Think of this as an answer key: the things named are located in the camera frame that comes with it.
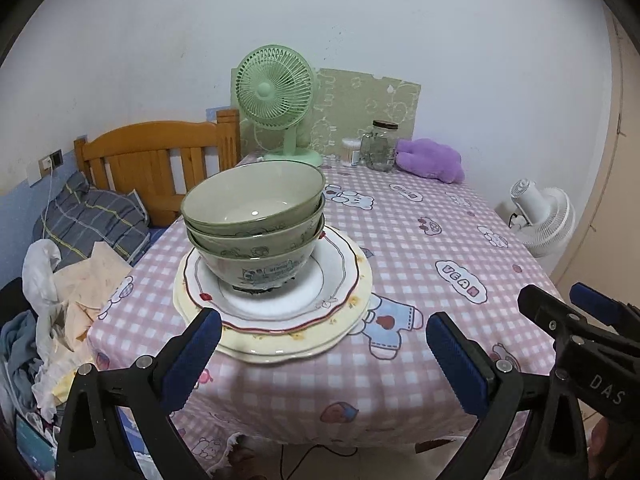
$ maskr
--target wooden bed frame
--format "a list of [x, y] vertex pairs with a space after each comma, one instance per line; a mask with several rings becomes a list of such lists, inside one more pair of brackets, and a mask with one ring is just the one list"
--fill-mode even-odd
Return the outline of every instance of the wooden bed frame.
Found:
[[169, 150], [180, 150], [187, 191], [207, 177], [204, 148], [218, 149], [220, 171], [240, 162], [240, 120], [238, 110], [216, 113], [217, 123], [153, 121], [130, 124], [102, 134], [92, 142], [74, 142], [76, 162], [89, 182], [98, 189], [111, 189], [105, 162], [109, 163], [113, 185], [120, 193], [138, 192], [154, 226], [170, 225], [178, 216], [183, 194], [175, 192]]

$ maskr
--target table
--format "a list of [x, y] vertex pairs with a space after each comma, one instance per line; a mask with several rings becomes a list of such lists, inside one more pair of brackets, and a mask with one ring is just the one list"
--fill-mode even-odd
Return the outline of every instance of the table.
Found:
[[[360, 333], [313, 358], [265, 366], [215, 353], [172, 415], [205, 468], [238, 434], [390, 446], [468, 431], [475, 417], [462, 412], [426, 343], [426, 319], [439, 310], [494, 359], [541, 374], [554, 363], [551, 338], [516, 300], [529, 283], [559, 295], [484, 199], [465, 184], [324, 162], [327, 223], [363, 248], [380, 307]], [[190, 248], [179, 219], [125, 279], [88, 334], [98, 367], [128, 367], [184, 330], [172, 289]]]

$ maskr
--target metal bolt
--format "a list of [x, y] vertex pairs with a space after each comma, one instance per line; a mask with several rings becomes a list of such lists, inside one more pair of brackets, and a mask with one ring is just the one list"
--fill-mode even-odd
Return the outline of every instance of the metal bolt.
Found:
[[556, 368], [556, 377], [561, 381], [565, 381], [569, 378], [569, 374], [564, 368]]
[[84, 363], [78, 367], [78, 373], [80, 375], [88, 375], [94, 366], [91, 363]]
[[149, 368], [153, 363], [154, 359], [150, 355], [141, 355], [136, 359], [136, 366], [138, 368]]
[[513, 370], [513, 365], [506, 359], [500, 359], [498, 362], [496, 362], [495, 367], [505, 374], [508, 374], [509, 372], [511, 372], [511, 370]]

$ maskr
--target fan base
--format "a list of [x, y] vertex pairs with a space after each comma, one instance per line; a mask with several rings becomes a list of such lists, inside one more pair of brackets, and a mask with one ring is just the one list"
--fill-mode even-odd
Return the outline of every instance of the fan base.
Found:
[[294, 160], [310, 164], [316, 168], [322, 165], [322, 155], [308, 148], [296, 148], [294, 153], [288, 155], [285, 155], [282, 149], [271, 150], [264, 154], [264, 160]]

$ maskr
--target patterned bowl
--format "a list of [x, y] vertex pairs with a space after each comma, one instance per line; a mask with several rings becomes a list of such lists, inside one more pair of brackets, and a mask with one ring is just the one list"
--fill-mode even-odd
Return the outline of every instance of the patterned bowl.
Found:
[[325, 198], [321, 196], [318, 209], [302, 222], [287, 229], [245, 237], [214, 236], [203, 233], [185, 219], [187, 231], [205, 250], [227, 258], [251, 258], [254, 256], [275, 256], [296, 249], [311, 240], [322, 216]]
[[324, 215], [320, 217], [320, 223], [314, 236], [304, 245], [277, 256], [254, 258], [217, 256], [201, 247], [189, 231], [187, 231], [187, 236], [203, 257], [207, 267], [220, 280], [244, 290], [268, 290], [283, 285], [284, 282], [296, 275], [308, 261], [318, 238], [323, 233]]
[[204, 234], [264, 234], [298, 225], [318, 209], [324, 174], [309, 164], [265, 160], [217, 173], [190, 190], [180, 210]]

